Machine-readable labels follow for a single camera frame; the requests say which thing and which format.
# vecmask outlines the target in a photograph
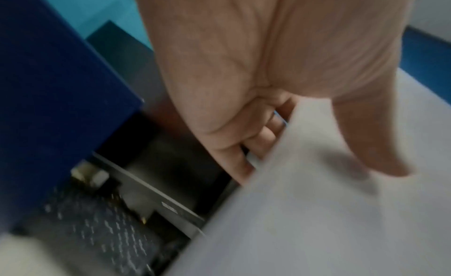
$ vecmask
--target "blue floor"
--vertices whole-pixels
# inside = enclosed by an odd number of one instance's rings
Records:
[[[400,67],[451,104],[451,44],[408,28]]]

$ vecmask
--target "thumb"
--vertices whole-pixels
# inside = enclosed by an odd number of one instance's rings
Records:
[[[338,127],[356,157],[369,168],[407,176],[394,133],[395,80],[392,67],[364,87],[332,100]]]

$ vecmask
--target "white surface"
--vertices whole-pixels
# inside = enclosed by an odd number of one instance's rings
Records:
[[[328,101],[305,100],[251,184],[167,276],[451,275],[451,108],[398,75],[417,174],[349,172]]]
[[[451,0],[418,0],[410,25],[451,42]]]

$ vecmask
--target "dark blue surface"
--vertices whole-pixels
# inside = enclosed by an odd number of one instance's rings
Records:
[[[141,101],[42,0],[0,0],[0,232]]]
[[[451,104],[451,45],[408,28],[401,68]]]

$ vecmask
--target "human hand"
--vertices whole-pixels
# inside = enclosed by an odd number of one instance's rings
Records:
[[[366,166],[405,176],[393,134],[401,35],[414,0],[137,0],[182,118],[239,183],[300,96],[330,98]]]

